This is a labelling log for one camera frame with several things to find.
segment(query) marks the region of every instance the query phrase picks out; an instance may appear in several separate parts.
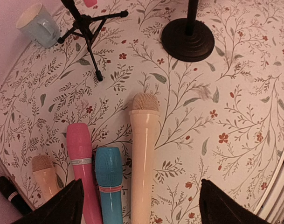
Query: silver band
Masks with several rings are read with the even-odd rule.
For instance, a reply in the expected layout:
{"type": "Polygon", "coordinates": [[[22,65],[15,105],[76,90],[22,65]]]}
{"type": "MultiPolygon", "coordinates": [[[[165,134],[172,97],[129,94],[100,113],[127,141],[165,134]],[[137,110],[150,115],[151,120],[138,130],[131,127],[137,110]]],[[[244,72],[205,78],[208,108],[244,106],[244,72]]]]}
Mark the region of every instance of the silver band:
{"type": "Polygon", "coordinates": [[[8,201],[11,202],[11,200],[12,200],[15,196],[17,196],[18,194],[19,194],[19,193],[17,193],[16,191],[13,192],[13,193],[8,197],[8,201]]]}
{"type": "Polygon", "coordinates": [[[76,165],[85,165],[85,164],[91,164],[92,163],[92,158],[85,158],[85,159],[79,159],[79,160],[72,160],[71,165],[76,166],[76,165]]]}

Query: pink band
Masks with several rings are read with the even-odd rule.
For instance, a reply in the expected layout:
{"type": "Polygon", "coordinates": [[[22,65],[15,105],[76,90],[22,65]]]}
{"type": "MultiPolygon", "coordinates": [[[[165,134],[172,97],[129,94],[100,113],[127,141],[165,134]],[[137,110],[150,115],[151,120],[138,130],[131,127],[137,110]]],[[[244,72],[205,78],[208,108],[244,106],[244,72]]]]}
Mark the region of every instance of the pink band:
{"type": "Polygon", "coordinates": [[[103,193],[116,193],[121,191],[121,185],[116,187],[108,187],[108,188],[99,186],[99,191],[103,193]]]}

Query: pink microphone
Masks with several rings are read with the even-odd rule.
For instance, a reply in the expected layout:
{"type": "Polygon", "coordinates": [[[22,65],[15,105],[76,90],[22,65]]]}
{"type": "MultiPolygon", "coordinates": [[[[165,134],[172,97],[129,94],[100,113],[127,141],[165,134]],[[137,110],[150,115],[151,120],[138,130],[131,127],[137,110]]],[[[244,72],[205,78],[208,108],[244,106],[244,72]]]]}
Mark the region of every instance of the pink microphone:
{"type": "Polygon", "coordinates": [[[97,0],[84,0],[84,2],[88,8],[97,4],[97,0]]]}
{"type": "Polygon", "coordinates": [[[83,214],[86,224],[102,224],[96,181],[92,173],[92,144],[86,124],[76,123],[67,127],[67,148],[75,179],[82,179],[84,188],[83,214]]]}

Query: blue microphone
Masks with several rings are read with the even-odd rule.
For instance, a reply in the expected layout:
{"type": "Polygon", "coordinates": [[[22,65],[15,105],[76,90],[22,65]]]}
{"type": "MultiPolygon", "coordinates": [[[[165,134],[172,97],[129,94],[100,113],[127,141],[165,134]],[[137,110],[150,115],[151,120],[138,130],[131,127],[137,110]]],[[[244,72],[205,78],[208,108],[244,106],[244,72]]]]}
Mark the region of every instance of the blue microphone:
{"type": "Polygon", "coordinates": [[[122,160],[119,148],[98,148],[95,173],[99,185],[104,224],[123,224],[121,184],[122,160]]]}

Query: pink wall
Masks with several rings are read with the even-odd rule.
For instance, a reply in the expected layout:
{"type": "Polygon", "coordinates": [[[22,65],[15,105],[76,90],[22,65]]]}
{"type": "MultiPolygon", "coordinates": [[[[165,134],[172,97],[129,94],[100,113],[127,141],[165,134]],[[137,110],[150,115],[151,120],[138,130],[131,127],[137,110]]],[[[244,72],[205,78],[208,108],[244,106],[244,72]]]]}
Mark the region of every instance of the pink wall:
{"type": "MultiPolygon", "coordinates": [[[[29,44],[29,39],[15,28],[15,22],[25,9],[37,2],[36,0],[0,0],[0,85],[15,60],[29,44]]],[[[61,5],[60,0],[42,0],[41,2],[51,13],[61,5]]],[[[18,211],[0,194],[0,223],[8,224],[20,217],[18,211]]]]}

